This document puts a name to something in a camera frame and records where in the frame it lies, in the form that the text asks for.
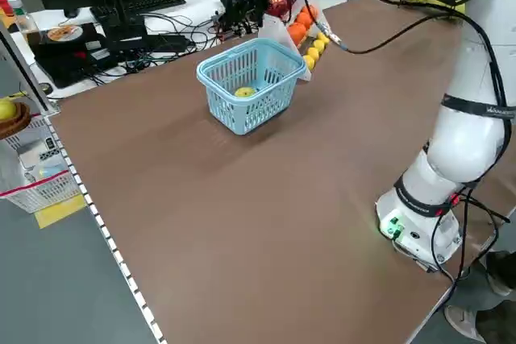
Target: yellow ball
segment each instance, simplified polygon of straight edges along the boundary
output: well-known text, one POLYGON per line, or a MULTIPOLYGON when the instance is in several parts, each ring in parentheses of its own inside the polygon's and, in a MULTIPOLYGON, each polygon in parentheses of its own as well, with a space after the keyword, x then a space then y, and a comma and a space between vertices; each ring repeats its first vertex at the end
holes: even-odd
POLYGON ((319 60, 319 50, 317 48, 309 48, 306 50, 306 54, 314 58, 315 62, 319 60))
POLYGON ((312 71, 314 70, 315 60, 311 56, 303 56, 303 60, 306 62, 306 67, 312 71))
POLYGON ((320 39, 317 39, 315 42, 314 42, 314 47, 317 48, 319 50, 319 54, 322 54, 323 51, 324 51, 324 48, 325 48, 325 45, 324 45, 324 42, 321 41, 320 39))
POLYGON ((254 93, 256 93, 256 91, 253 88, 244 86, 243 88, 238 88, 235 91, 235 96, 246 98, 246 97, 251 97, 254 93))
POLYGON ((318 32, 317 33, 317 39, 323 41, 324 44, 329 44, 330 43, 330 38, 325 36, 322 32, 318 32))
POLYGON ((7 98, 0 98, 0 121, 8 120, 16 115, 16 105, 7 98))

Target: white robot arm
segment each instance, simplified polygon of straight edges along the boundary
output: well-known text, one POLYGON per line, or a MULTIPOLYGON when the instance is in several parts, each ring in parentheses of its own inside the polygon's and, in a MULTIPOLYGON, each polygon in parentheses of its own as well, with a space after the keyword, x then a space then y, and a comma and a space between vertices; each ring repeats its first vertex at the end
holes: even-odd
MULTIPOLYGON (((453 4, 456 0, 441 0, 453 4)), ((392 189, 377 201, 381 233, 425 267, 436 269, 462 243, 450 200, 473 186, 498 160, 510 137, 516 105, 516 7, 514 0, 468 0, 466 13, 489 36, 505 96, 485 41, 470 24, 434 134, 392 189)))

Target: keyboard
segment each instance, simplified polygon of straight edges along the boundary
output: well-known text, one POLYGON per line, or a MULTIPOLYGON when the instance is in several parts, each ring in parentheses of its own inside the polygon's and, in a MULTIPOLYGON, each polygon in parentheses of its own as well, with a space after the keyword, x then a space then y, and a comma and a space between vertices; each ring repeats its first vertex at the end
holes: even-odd
MULTIPOLYGON (((124 3, 124 8, 132 14, 145 14, 162 8, 180 6, 185 0, 140 0, 138 2, 124 3)), ((105 18, 115 13, 112 6, 94 6, 89 9, 96 20, 105 18)))

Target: blue plastic basket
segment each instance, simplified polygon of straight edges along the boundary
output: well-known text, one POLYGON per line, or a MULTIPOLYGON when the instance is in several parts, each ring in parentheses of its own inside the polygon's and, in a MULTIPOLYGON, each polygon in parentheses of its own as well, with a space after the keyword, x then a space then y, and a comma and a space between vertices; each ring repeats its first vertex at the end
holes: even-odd
POLYGON ((197 78, 206 87, 210 112, 237 135, 245 135, 290 105, 305 61, 270 39, 256 38, 204 60, 197 78), (250 86, 251 97, 236 97, 250 86))

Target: tabletop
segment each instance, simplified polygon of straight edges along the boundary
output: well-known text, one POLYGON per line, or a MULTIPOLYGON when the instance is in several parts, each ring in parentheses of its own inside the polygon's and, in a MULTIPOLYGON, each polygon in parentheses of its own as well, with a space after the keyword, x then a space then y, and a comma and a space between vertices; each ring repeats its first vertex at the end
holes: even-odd
MULTIPOLYGON (((326 15, 354 49, 421 16, 377 0, 326 15)), ((459 37, 429 22, 367 56, 330 46, 291 107, 243 137, 195 78, 227 45, 63 101, 52 123, 169 342, 410 337, 449 283, 393 250, 374 202, 431 133, 459 37)), ((512 156, 478 193, 501 213, 512 156)), ((471 259, 492 226, 479 213, 469 225, 471 259)))

